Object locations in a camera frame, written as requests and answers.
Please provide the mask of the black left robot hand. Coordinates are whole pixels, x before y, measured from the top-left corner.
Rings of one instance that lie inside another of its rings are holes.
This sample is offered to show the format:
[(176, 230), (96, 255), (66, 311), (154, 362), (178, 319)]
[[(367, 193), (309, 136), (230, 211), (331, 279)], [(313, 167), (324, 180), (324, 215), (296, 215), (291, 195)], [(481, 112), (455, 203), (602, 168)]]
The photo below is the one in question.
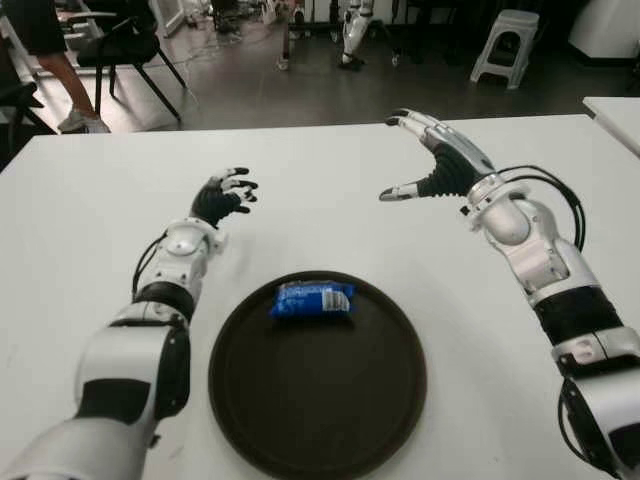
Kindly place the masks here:
[(213, 228), (231, 214), (249, 214), (247, 203), (255, 203), (258, 184), (247, 180), (245, 167), (226, 168), (211, 176), (196, 194), (189, 216), (203, 220)]

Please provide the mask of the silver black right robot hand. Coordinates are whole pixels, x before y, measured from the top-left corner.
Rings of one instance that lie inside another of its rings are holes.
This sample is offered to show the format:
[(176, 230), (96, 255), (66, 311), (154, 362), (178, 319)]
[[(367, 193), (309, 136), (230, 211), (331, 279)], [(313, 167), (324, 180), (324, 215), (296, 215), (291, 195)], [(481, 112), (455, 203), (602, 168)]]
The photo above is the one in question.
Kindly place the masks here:
[(387, 188), (379, 195), (382, 202), (441, 196), (465, 197), (479, 181), (496, 173), (495, 167), (479, 147), (435, 117), (401, 108), (387, 117), (384, 123), (413, 134), (432, 154), (435, 167), (431, 173), (415, 182)]

